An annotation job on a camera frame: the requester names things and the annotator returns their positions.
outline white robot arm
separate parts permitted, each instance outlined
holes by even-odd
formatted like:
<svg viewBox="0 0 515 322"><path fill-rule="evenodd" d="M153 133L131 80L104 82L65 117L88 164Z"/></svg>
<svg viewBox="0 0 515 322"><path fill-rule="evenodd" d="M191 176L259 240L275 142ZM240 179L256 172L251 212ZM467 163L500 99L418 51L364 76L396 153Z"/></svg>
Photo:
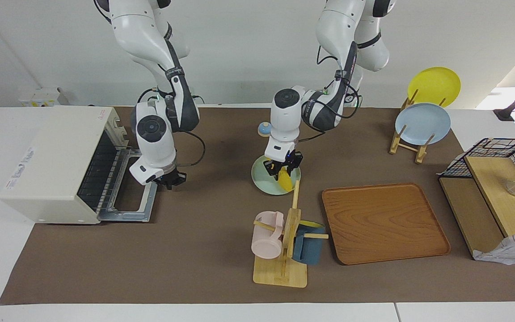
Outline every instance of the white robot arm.
<svg viewBox="0 0 515 322"><path fill-rule="evenodd" d="M137 104L135 134L142 156L130 167L142 185L154 181L171 189L186 181L186 174L176 169L172 132L191 131L200 120L178 60L190 50L164 18L163 8L170 0L96 1L109 13L114 36L131 59L152 73L159 88L164 81L172 86L164 100Z"/></svg>
<svg viewBox="0 0 515 322"><path fill-rule="evenodd" d="M388 63L388 49L380 36L380 19L392 10L396 0L327 0L317 23L319 45L336 59L339 69L327 90L306 90L302 86L279 91L272 102L271 131L264 165L278 179L287 166L290 174L303 156L295 151L300 118L307 126L325 133L343 116L345 101L360 104L360 66L378 71Z"/></svg>

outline black wire rack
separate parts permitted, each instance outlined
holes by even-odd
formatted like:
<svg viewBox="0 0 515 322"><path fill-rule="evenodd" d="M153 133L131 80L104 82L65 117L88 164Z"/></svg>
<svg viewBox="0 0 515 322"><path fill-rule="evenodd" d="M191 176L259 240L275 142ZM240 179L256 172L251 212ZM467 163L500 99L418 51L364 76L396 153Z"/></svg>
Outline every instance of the black wire rack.
<svg viewBox="0 0 515 322"><path fill-rule="evenodd" d="M515 139L482 139L459 155L444 171L441 178L472 178L465 157L508 157L515 165Z"/></svg>

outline white table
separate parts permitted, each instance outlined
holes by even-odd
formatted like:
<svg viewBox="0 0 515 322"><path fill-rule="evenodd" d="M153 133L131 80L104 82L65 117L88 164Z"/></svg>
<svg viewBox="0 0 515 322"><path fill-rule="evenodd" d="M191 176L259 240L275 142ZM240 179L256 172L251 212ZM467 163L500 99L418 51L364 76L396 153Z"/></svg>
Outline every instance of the white table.
<svg viewBox="0 0 515 322"><path fill-rule="evenodd" d="M0 189L26 151L49 108L0 108ZM515 137L514 123L491 111L449 110L452 129L468 149L484 137ZM0 295L33 228L0 201ZM515 302L381 304L39 304L0 306L0 321L508 321Z"/></svg>

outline blue mug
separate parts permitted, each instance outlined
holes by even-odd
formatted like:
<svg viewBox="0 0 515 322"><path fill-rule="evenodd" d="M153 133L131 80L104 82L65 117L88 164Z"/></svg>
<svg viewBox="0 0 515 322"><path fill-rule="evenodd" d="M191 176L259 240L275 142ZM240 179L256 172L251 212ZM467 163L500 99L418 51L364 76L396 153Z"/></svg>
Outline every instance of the blue mug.
<svg viewBox="0 0 515 322"><path fill-rule="evenodd" d="M307 265L316 265L321 257L323 240L319 238L305 238L307 233L325 234L325 226L308 220L300 220L295 235L294 252L291 257L294 261Z"/></svg>

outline yellow sponge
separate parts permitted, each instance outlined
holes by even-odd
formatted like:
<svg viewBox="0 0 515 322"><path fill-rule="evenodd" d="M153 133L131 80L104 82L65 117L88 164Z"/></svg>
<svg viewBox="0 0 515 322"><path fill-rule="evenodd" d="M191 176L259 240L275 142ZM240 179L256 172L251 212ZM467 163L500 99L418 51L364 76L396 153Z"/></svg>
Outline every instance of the yellow sponge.
<svg viewBox="0 0 515 322"><path fill-rule="evenodd" d="M278 183L282 189L289 192L293 190L293 183L291 182L290 175L287 173L287 168L283 167L278 174Z"/></svg>

